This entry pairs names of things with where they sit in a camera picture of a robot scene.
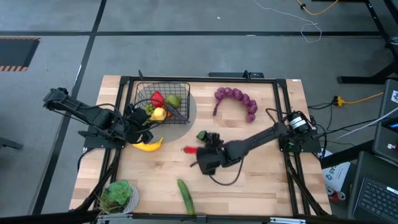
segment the yellow banana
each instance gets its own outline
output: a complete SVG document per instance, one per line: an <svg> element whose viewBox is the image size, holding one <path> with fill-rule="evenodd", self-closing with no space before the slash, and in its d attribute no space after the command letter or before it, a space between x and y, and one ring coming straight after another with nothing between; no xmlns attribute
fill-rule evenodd
<svg viewBox="0 0 398 224"><path fill-rule="evenodd" d="M162 142L163 142L163 137L161 137L161 139L155 143L150 143L150 144L138 143L138 144L133 144L133 146L146 152L152 152L160 148L162 146Z"/></svg>

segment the green cucumber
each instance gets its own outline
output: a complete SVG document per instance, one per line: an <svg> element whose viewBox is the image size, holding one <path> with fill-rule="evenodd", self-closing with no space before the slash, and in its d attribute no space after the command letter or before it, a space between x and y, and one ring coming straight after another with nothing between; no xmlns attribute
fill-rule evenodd
<svg viewBox="0 0 398 224"><path fill-rule="evenodd" d="M191 194L189 193L189 190L187 186L185 185L184 181L181 179L178 179L177 181L178 187L180 188L182 198L184 199L185 206L187 208L187 212L189 215L194 215L195 214L195 208L193 207L193 201Z"/></svg>

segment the red chili pepper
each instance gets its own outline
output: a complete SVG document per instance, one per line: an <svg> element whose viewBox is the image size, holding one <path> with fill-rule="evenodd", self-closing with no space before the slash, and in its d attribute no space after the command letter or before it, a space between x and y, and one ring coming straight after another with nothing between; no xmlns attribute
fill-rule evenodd
<svg viewBox="0 0 398 224"><path fill-rule="evenodd" d="M163 96L162 96L162 94L160 94L159 93L159 91L155 91L154 92L154 94L150 97L151 99L154 99L154 100L152 100L151 102L152 102L152 104L155 106L155 107L162 107L163 106L163 104L164 104L164 98L163 98Z"/></svg>
<svg viewBox="0 0 398 224"><path fill-rule="evenodd" d="M192 146L185 146L182 149L183 152L185 153L189 153L189 154L196 154L197 153L197 148L196 147L192 147Z"/></svg>

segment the yellow cable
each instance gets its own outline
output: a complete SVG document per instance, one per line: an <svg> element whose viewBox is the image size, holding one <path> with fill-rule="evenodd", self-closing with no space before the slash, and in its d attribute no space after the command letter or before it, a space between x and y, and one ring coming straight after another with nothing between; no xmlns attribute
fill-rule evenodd
<svg viewBox="0 0 398 224"><path fill-rule="evenodd" d="M329 9L330 9L332 6L334 6L338 1L339 1L339 0L336 0L336 1L333 2L330 6L328 6L326 9L324 9L324 10L318 12L318 13L312 13L312 12L308 11L306 7L303 7L303 9L304 9L308 14L313 15L313 16L316 16L316 15L322 14L322 13L326 12L327 10L329 10Z"/></svg>
<svg viewBox="0 0 398 224"><path fill-rule="evenodd" d="M363 98L362 100L357 100L357 101L353 101L353 102L347 102L347 101L344 101L344 100L341 100L341 101L342 101L343 104L360 103L360 102L364 102L365 100L369 100L369 99L371 99L371 98L375 98L375 97L377 97L377 96L380 96L380 95L382 95L382 94L383 94L383 92L382 92L382 93L378 93L378 94L373 95L373 96L369 96L369 97Z"/></svg>

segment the wire basket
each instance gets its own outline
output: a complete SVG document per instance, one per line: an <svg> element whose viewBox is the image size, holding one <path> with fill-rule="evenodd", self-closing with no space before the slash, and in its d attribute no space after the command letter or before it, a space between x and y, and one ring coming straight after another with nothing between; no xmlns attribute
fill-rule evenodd
<svg viewBox="0 0 398 224"><path fill-rule="evenodd" d="M179 82L143 82L137 85L136 97L134 104L138 101L149 99L155 91L160 92L164 97L165 101L168 95L181 96L181 105L176 110L186 119L189 118L189 107L190 107L190 85L189 83ZM145 104L150 101L143 101L137 106L144 108ZM164 124L185 124L186 121L181 121L174 115L168 117L163 122Z"/></svg>

